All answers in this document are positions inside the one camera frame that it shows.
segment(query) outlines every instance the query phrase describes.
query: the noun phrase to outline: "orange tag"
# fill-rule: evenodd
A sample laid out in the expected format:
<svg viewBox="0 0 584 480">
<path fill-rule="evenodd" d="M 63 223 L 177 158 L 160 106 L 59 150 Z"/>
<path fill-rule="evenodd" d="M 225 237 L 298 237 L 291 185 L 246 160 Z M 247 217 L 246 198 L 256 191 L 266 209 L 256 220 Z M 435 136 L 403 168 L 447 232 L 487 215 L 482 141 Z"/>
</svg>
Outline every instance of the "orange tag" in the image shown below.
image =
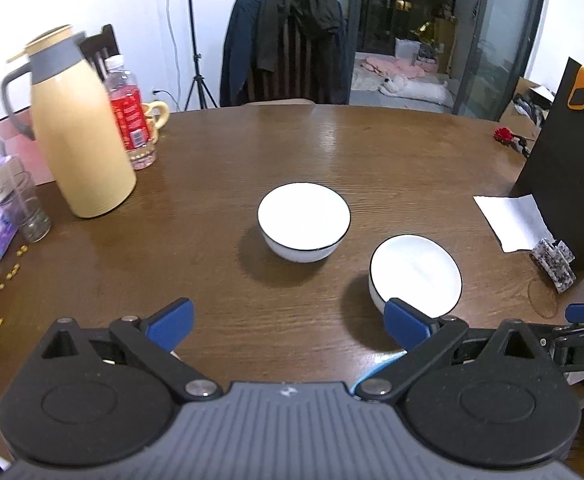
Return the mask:
<svg viewBox="0 0 584 480">
<path fill-rule="evenodd" d="M 584 66 L 579 68 L 576 75 L 572 93 L 568 99 L 568 108 L 570 110 L 584 110 Z"/>
</svg>

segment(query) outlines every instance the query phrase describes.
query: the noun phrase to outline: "white bowl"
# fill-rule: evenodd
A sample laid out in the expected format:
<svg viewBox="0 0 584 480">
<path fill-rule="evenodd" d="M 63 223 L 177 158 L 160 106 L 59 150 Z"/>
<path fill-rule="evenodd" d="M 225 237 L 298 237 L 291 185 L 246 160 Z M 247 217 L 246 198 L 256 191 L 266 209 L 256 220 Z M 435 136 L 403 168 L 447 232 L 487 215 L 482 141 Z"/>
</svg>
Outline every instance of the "white bowl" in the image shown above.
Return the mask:
<svg viewBox="0 0 584 480">
<path fill-rule="evenodd" d="M 258 220 L 270 249 L 305 264 L 334 252 L 347 233 L 350 214 L 345 200 L 329 187 L 296 182 L 265 195 Z"/>
<path fill-rule="evenodd" d="M 461 284 L 452 256 L 427 238 L 388 238 L 372 254 L 368 285 L 381 314 L 390 298 L 400 298 L 426 316 L 444 316 L 456 306 Z"/>
</svg>

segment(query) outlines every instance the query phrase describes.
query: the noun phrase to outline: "plastic water bottle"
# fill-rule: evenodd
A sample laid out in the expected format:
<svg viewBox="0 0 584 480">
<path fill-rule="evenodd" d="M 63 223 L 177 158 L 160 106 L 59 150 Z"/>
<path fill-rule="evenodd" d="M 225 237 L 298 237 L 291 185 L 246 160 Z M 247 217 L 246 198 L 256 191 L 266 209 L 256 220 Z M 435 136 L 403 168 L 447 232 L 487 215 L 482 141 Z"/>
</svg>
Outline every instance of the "plastic water bottle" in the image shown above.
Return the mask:
<svg viewBox="0 0 584 480">
<path fill-rule="evenodd" d="M 105 59 L 105 67 L 109 72 L 105 87 L 125 149 L 134 170 L 142 170 L 156 160 L 156 151 L 142 111 L 136 76 L 125 69 L 120 55 Z"/>
</svg>

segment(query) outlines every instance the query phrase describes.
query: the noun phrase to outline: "black bag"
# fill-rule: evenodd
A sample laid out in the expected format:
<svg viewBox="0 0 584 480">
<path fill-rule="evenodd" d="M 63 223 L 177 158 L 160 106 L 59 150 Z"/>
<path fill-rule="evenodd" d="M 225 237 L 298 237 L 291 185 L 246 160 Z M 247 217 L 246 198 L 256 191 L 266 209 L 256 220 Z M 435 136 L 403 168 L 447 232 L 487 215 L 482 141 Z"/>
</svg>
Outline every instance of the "black bag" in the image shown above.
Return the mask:
<svg viewBox="0 0 584 480">
<path fill-rule="evenodd" d="M 532 194 L 557 241 L 584 270 L 584 67 L 573 59 L 511 196 Z"/>
</svg>

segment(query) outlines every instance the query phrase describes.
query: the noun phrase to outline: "red rose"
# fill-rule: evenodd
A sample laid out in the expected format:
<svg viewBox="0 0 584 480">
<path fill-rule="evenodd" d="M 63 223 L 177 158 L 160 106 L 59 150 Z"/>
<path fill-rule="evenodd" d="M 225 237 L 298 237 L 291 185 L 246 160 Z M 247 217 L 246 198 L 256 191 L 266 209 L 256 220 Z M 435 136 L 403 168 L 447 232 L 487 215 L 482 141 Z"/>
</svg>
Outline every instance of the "red rose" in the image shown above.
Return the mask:
<svg viewBox="0 0 584 480">
<path fill-rule="evenodd" d="M 494 130 L 494 138 L 499 142 L 512 142 L 514 140 L 514 134 L 509 128 L 497 128 Z"/>
</svg>

